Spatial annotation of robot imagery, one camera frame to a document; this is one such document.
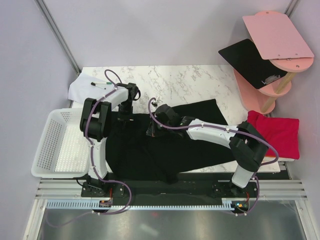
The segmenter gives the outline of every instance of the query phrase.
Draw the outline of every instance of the white plastic basket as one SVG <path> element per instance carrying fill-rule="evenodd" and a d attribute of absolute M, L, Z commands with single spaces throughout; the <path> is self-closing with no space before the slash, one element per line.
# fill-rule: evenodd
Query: white plastic basket
<path fill-rule="evenodd" d="M 82 108 L 50 112 L 33 160 L 32 175 L 42 178 L 78 178 L 88 172 L 89 147 L 80 131 Z"/>

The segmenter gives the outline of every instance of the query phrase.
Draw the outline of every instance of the marble tabletop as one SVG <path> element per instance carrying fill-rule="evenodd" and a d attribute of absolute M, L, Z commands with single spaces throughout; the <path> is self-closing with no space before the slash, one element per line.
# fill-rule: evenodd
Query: marble tabletop
<path fill-rule="evenodd" d="M 147 104 L 152 97 L 171 107 L 216 99 L 229 125 L 237 125 L 247 119 L 248 111 L 241 104 L 230 65 L 104 66 L 84 67 L 82 72 L 106 81 L 105 69 L 116 72 L 122 82 L 136 83 L 139 87 L 141 98 L 133 102 L 133 113 L 148 113 Z M 117 82 L 112 73 L 108 76 Z M 82 107 L 82 104 L 74 102 L 72 107 Z M 236 161 L 231 161 L 190 172 L 232 173 L 237 165 Z M 262 166 L 259 172 L 280 172 L 280 167 L 278 163 L 272 163 Z"/>

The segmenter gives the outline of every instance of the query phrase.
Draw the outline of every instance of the reflective floor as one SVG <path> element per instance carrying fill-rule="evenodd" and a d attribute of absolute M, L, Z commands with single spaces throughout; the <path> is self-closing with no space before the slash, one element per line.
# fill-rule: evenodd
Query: reflective floor
<path fill-rule="evenodd" d="M 88 210 L 50 209 L 62 224 Z M 86 215 L 60 228 L 43 223 L 39 240 L 305 240 L 294 202 L 259 202 L 247 216 L 218 211 L 150 211 Z"/>

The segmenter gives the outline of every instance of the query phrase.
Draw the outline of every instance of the white wall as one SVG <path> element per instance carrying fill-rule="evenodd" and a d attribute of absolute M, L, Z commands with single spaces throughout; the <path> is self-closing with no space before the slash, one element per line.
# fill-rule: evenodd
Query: white wall
<path fill-rule="evenodd" d="M 45 0 L 80 67 L 226 64 L 242 16 L 290 0 Z"/>
<path fill-rule="evenodd" d="M 277 117 L 300 119 L 300 159 L 289 172 L 301 179 L 320 223 L 320 1 L 301 0 L 291 20 L 313 51 L 313 65 L 298 73 L 290 92 L 276 101 Z"/>
<path fill-rule="evenodd" d="M 0 239 L 25 231 L 39 179 L 31 166 L 47 116 L 76 74 L 34 0 L 0 7 Z"/>

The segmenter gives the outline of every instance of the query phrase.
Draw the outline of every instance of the folded red towel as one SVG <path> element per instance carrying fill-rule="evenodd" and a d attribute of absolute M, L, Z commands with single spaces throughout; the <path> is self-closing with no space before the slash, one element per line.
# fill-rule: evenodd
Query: folded red towel
<path fill-rule="evenodd" d="M 280 157 L 299 159 L 299 119 L 265 117 L 256 111 L 249 111 L 247 121 L 277 150 Z M 271 149 L 266 155 L 275 156 Z"/>

